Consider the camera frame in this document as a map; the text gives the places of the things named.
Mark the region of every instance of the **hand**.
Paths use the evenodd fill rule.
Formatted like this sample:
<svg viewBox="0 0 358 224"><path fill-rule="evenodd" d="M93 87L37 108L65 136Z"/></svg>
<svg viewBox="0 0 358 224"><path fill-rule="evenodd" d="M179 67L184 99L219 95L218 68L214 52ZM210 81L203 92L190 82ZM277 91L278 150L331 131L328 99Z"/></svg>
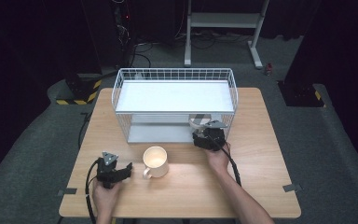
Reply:
<svg viewBox="0 0 358 224"><path fill-rule="evenodd" d="M229 154L229 148L230 148L230 144L226 143L223 146L223 149ZM226 172L227 171L227 166L228 166L228 156L222 151L222 150L218 150L218 151L212 151L212 150L207 150L204 149L206 156L208 158L208 163L209 166L212 168L212 170L216 173L219 172Z"/></svg>
<svg viewBox="0 0 358 224"><path fill-rule="evenodd" d="M111 189L103 187L103 182L94 179L92 200L98 210L97 223L109 223L112 220L112 212L117 203L118 192L121 188L121 181L114 184Z"/></svg>

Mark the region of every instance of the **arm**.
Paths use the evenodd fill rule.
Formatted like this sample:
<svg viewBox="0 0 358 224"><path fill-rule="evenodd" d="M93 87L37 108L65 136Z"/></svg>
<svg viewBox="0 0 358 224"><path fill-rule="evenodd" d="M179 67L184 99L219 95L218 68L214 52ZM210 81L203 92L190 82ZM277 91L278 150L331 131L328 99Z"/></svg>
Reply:
<svg viewBox="0 0 358 224"><path fill-rule="evenodd" d="M111 189L105 189L102 182L94 179L93 187L92 200L98 210L97 224L110 224L121 182L116 183Z"/></svg>
<svg viewBox="0 0 358 224"><path fill-rule="evenodd" d="M208 163L216 175L217 180L222 187L229 201L239 216L242 224L250 223L274 223L266 210L248 194L227 171L228 157L222 151L205 150L208 157Z"/></svg>

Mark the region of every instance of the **mug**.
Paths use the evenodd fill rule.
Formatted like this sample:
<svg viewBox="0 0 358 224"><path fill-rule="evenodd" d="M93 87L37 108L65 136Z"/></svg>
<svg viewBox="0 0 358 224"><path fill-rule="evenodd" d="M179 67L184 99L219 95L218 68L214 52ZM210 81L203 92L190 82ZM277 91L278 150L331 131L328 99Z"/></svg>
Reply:
<svg viewBox="0 0 358 224"><path fill-rule="evenodd" d="M162 147L150 147L144 153L144 179L162 177L168 172L167 152Z"/></svg>

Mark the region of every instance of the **wooden tabletop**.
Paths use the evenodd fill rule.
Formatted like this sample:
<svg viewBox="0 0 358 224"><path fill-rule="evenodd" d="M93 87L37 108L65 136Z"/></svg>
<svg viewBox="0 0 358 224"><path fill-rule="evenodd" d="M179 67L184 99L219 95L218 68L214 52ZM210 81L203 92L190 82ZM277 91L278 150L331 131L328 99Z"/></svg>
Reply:
<svg viewBox="0 0 358 224"><path fill-rule="evenodd" d="M63 217L88 217L85 182L92 163L103 151L119 156L117 169L133 162L124 181L114 217L236 217L211 172L205 153L192 144L128 144L111 103L112 89L101 90L60 207ZM259 89L238 88L239 106L228 142L237 163L242 187L272 217L299 217L296 194L282 186L292 184ZM143 153L152 146L167 150L169 172L143 179Z"/></svg>

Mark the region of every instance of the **mug handle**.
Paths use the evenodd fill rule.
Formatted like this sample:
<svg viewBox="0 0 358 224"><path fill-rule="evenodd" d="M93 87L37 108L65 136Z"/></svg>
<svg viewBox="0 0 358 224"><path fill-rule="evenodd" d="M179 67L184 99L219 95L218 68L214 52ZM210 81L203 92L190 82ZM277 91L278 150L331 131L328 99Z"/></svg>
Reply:
<svg viewBox="0 0 358 224"><path fill-rule="evenodd" d="M149 174L149 171L150 171L150 168L147 167L145 170L144 170L144 179L150 179L150 177L152 177L152 175Z"/></svg>

